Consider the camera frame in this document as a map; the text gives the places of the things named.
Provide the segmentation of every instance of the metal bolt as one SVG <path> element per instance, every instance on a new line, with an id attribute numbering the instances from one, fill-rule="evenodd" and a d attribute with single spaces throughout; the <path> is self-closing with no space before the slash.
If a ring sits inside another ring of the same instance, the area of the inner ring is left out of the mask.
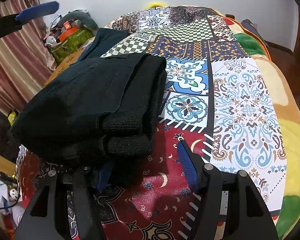
<path id="1" fill-rule="evenodd" d="M 204 165 L 205 169 L 208 170 L 208 171 L 211 171 L 213 169 L 213 165 L 210 164 L 210 163 L 207 163 Z"/>
<path id="2" fill-rule="evenodd" d="M 48 175 L 49 175 L 50 177 L 53 177 L 53 176 L 56 175 L 56 174 L 57 174 L 57 172 L 56 172 L 55 170 L 51 170 L 51 171 L 48 172 Z"/>
<path id="3" fill-rule="evenodd" d="M 239 175 L 245 177 L 247 176 L 247 173 L 245 171 L 239 171 Z"/>

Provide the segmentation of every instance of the satin curtain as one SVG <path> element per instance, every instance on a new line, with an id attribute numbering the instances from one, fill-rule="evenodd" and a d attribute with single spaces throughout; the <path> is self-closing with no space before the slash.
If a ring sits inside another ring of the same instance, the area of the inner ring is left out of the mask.
<path id="1" fill-rule="evenodd" d="M 37 4 L 39 0 L 0 2 L 0 17 Z M 44 36 L 45 24 L 38 18 L 0 39 L 0 111 L 5 115 L 12 108 L 21 111 L 57 66 L 42 43 Z"/>

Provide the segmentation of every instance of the wooden floor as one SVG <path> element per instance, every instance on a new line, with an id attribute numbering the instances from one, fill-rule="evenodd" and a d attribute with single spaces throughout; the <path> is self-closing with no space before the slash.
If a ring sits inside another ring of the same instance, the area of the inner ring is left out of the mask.
<path id="1" fill-rule="evenodd" d="M 271 59 L 285 76 L 300 109 L 300 64 L 287 52 L 268 47 Z"/>

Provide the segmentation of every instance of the bed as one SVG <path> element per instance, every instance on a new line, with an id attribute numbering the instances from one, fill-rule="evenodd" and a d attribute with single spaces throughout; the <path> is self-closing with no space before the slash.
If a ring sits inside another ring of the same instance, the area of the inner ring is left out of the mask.
<path id="1" fill-rule="evenodd" d="M 131 35 L 102 57 L 159 55 L 167 59 L 168 75 L 154 150 L 140 169 L 142 182 L 128 189 L 108 186 L 95 199 L 107 238 L 183 239 L 198 196 L 189 190 L 177 156 L 180 139 L 221 171 L 246 170 L 279 237 L 285 237 L 300 218 L 300 112 L 262 41 L 235 20 L 198 6 L 133 12 L 106 28 Z M 50 170 L 64 169 L 24 147 L 17 168 L 25 207 Z M 215 239 L 222 238 L 226 204 L 225 191 Z M 77 240 L 71 192 L 68 215 Z"/>

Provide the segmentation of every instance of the black garment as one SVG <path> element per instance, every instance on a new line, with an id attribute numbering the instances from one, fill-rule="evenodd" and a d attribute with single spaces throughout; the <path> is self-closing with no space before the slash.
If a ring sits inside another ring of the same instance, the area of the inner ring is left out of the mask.
<path id="1" fill-rule="evenodd" d="M 12 132 L 47 161 L 75 167 L 149 154 L 165 67 L 143 53 L 75 63 L 28 103 Z"/>
<path id="2" fill-rule="evenodd" d="M 87 47 L 79 56 L 77 62 L 86 58 L 96 58 L 105 54 L 114 45 L 128 37 L 130 33 L 127 30 L 118 31 L 113 29 L 100 28 L 96 37 L 89 47 Z"/>

